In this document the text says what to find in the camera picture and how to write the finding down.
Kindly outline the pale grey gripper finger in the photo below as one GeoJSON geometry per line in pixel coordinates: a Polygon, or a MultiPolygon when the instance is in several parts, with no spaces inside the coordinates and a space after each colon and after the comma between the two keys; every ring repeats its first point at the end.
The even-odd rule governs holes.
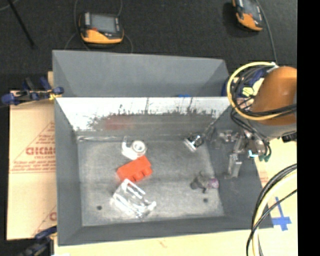
{"type": "Polygon", "coordinates": [[[237,161],[236,165],[237,165],[237,175],[229,175],[228,174],[228,171],[227,171],[227,174],[225,175],[225,178],[226,179],[231,179],[231,178],[237,178],[239,176],[239,172],[240,172],[240,169],[241,169],[241,166],[242,166],[243,162],[242,161],[237,161]]]}
{"type": "Polygon", "coordinates": [[[237,160],[238,160],[238,155],[236,153],[232,153],[229,155],[228,171],[227,171],[229,176],[237,175],[237,160]]]}

